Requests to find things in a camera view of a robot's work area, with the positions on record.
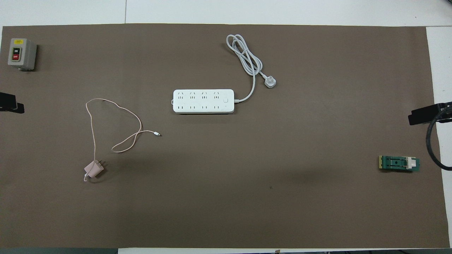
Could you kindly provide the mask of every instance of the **plug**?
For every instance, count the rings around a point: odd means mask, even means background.
[[[97,174],[99,174],[104,167],[98,162],[97,160],[93,160],[91,163],[88,164],[88,166],[85,167],[85,178],[83,179],[85,182],[88,181],[89,177],[95,177]]]
[[[268,87],[268,88],[273,88],[276,85],[276,79],[273,78],[273,76],[269,76],[265,79],[264,84]]]

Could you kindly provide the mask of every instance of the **white cable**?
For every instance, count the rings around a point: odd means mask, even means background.
[[[276,80],[272,76],[266,76],[262,73],[262,61],[250,51],[246,45],[245,39],[240,34],[228,35],[226,37],[226,44],[238,56],[245,72],[248,73],[248,75],[253,76],[253,86],[251,87],[250,93],[243,99],[234,100],[235,103],[245,101],[253,94],[254,87],[256,86],[257,74],[260,74],[265,79],[265,85],[267,87],[272,88],[275,86]]]
[[[85,104],[85,107],[86,107],[86,111],[88,111],[89,118],[90,118],[90,121],[91,121],[91,133],[93,134],[93,143],[94,143],[94,160],[96,160],[96,140],[95,140],[95,138],[94,138],[93,116],[91,115],[91,112],[89,112],[89,109],[88,109],[88,103],[92,102],[93,100],[102,100],[102,101],[108,101],[108,102],[110,102],[110,103],[113,103],[113,104],[116,105],[116,107],[118,107],[118,108],[120,108],[120,109],[124,109],[125,111],[127,111],[127,112],[129,112],[130,114],[132,114],[133,116],[135,116],[135,117],[137,118],[138,122],[140,123],[140,128],[138,129],[138,131],[135,132],[135,133],[133,133],[132,135],[130,135],[128,138],[124,139],[122,142],[120,142],[120,143],[114,145],[114,146],[111,148],[112,152],[115,152],[115,153],[122,153],[122,152],[125,152],[125,151],[131,149],[131,148],[135,145],[135,142],[137,141],[137,136],[138,136],[138,134],[140,134],[140,133],[142,133],[142,132],[152,132],[154,135],[160,136],[160,133],[158,133],[158,132],[153,132],[153,131],[148,131],[148,130],[143,131],[143,130],[142,130],[142,129],[143,129],[143,124],[141,123],[140,118],[139,118],[135,113],[133,113],[132,111],[128,110],[127,108],[123,108],[123,107],[119,106],[116,102],[113,102],[113,101],[107,100],[107,99],[102,99],[102,98],[94,98],[94,99],[91,99],[89,102],[87,102],[87,103]],[[135,136],[135,137],[133,138],[133,143],[130,145],[129,148],[124,149],[124,150],[121,150],[121,151],[115,151],[115,150],[114,150],[115,147],[117,147],[118,145],[120,145],[120,144],[126,142],[129,138],[131,138],[131,137],[133,137],[133,136]]]

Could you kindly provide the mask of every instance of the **switch box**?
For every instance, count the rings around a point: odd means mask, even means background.
[[[8,65],[23,71],[34,69],[36,44],[28,39],[13,38],[9,45]]]

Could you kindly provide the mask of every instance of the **power cord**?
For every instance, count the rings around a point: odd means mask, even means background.
[[[226,37],[226,44],[238,56],[245,72],[248,73],[248,75],[253,76],[253,86],[250,93],[243,99],[235,99],[234,103],[245,101],[253,94],[254,87],[256,86],[257,74],[260,74],[265,79],[264,83],[268,88],[273,88],[276,85],[276,79],[262,73],[262,61],[250,51],[246,45],[245,39],[240,34],[228,35]]]
[[[111,148],[111,151],[112,151],[112,152],[115,152],[115,153],[122,153],[122,152],[125,152],[125,151],[131,149],[131,148],[135,145],[135,143],[136,143],[136,141],[137,141],[137,136],[138,136],[138,134],[143,133],[143,132],[152,132],[152,133],[153,133],[154,135],[156,135],[156,136],[161,136],[160,133],[158,133],[158,132],[148,131],[148,130],[142,130],[142,129],[143,129],[143,124],[142,124],[140,118],[139,118],[134,112],[128,110],[127,108],[123,108],[123,107],[119,106],[116,102],[113,102],[113,101],[107,100],[107,99],[102,99],[102,98],[94,98],[94,99],[91,99],[90,101],[88,101],[88,102],[85,104],[85,107],[86,107],[86,111],[87,111],[88,114],[89,114],[89,119],[90,119],[90,122],[91,122],[91,133],[93,134],[93,143],[94,143],[94,160],[93,160],[93,162],[91,162],[91,163],[87,166],[88,169],[85,168],[85,171],[86,171],[85,178],[84,178],[84,181],[85,181],[85,182],[88,181],[88,176],[93,177],[93,175],[90,174],[93,170],[96,171],[95,174],[98,174],[100,171],[103,170],[103,167],[101,166],[101,164],[96,160],[96,139],[94,138],[93,116],[91,115],[91,112],[90,112],[89,109],[88,109],[88,103],[90,103],[90,102],[92,102],[92,101],[94,101],[94,100],[101,100],[101,101],[107,101],[107,102],[113,103],[116,107],[118,107],[118,108],[120,108],[120,109],[124,109],[125,111],[127,111],[127,112],[129,112],[130,114],[132,114],[133,116],[135,116],[135,117],[137,118],[138,122],[140,123],[140,128],[138,129],[138,131],[135,132],[135,133],[133,133],[132,135],[130,135],[128,138],[124,139],[124,140],[121,141],[120,143],[117,143],[116,145],[114,145],[114,146]],[[133,138],[133,143],[130,145],[130,147],[128,147],[128,148],[126,148],[126,149],[124,149],[124,150],[121,150],[121,151],[115,151],[115,150],[114,150],[115,147],[117,147],[118,145],[120,145],[120,144],[126,142],[128,139],[130,139],[130,138],[133,137],[133,136],[134,136],[134,138]]]
[[[430,136],[432,135],[433,126],[435,126],[436,121],[438,121],[444,114],[448,114],[448,113],[452,113],[452,104],[448,105],[447,108],[445,108],[444,110],[438,112],[438,114],[436,114],[435,118],[433,118],[433,120],[430,122],[430,124],[428,125],[428,128],[427,128],[427,135],[425,136],[425,143],[427,145],[428,155],[430,155],[430,158],[432,158],[433,162],[436,165],[438,165],[438,167],[440,167],[444,170],[452,171],[452,166],[448,167],[448,166],[442,164],[436,158],[436,156],[432,150],[432,145],[430,144]]]

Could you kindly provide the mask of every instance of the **power strip socket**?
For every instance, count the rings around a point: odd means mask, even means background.
[[[230,114],[234,112],[231,89],[176,89],[171,100],[178,114]]]

